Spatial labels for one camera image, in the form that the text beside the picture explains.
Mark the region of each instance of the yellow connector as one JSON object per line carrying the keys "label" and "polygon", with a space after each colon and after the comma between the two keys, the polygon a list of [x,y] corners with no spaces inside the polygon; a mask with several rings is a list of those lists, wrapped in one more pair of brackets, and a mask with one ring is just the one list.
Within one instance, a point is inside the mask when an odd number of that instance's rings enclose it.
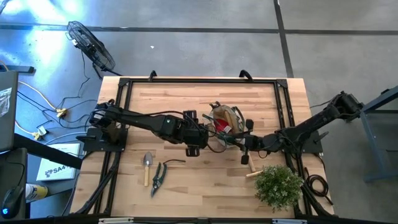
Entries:
{"label": "yellow connector", "polygon": [[39,133],[32,133],[33,137],[35,137],[36,141],[42,140],[42,136]]}
{"label": "yellow connector", "polygon": [[67,115],[67,109],[63,108],[63,109],[57,109],[57,117],[58,118],[62,118],[65,115]]}

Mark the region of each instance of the small shrub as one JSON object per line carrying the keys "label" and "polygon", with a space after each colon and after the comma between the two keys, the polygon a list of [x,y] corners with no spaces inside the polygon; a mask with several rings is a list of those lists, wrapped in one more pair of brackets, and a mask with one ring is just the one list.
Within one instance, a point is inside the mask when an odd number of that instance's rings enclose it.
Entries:
{"label": "small shrub", "polygon": [[269,166],[256,177],[256,197],[272,210],[288,209],[301,197],[303,179],[286,166]]}

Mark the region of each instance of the white cable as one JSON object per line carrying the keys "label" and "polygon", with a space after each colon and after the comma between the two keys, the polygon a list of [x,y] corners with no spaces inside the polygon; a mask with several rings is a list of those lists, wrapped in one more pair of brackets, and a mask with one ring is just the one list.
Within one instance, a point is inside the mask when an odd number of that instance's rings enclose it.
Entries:
{"label": "white cable", "polygon": [[78,133],[64,134],[63,136],[59,136],[59,137],[56,137],[55,139],[49,140],[48,142],[45,143],[45,145],[48,145],[50,142],[53,142],[53,141],[55,141],[55,140],[57,140],[57,139],[60,139],[60,138],[63,138],[63,137],[71,136],[71,135],[74,135],[74,134],[86,134],[86,133],[87,133],[87,132],[82,131],[82,132],[78,132]]}

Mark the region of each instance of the red object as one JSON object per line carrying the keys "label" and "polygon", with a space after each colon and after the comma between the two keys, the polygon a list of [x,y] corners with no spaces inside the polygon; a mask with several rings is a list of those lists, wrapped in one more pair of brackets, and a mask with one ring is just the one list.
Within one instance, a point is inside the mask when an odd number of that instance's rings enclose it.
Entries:
{"label": "red object", "polygon": [[219,124],[214,122],[214,125],[216,126],[216,130],[218,132],[223,132],[225,127],[229,125],[228,122],[224,121],[223,119],[216,119],[216,121],[218,121]]}

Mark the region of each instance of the electric fan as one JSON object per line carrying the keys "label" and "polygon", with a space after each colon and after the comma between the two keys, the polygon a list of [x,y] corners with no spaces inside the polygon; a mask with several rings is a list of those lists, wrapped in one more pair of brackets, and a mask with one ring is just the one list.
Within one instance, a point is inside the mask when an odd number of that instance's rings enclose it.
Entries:
{"label": "electric fan", "polygon": [[78,21],[71,21],[67,25],[67,30],[74,46],[80,49],[93,62],[93,68],[100,79],[102,77],[96,66],[102,71],[122,76],[112,71],[116,64],[111,54],[106,50],[104,43],[99,41],[87,27]]}

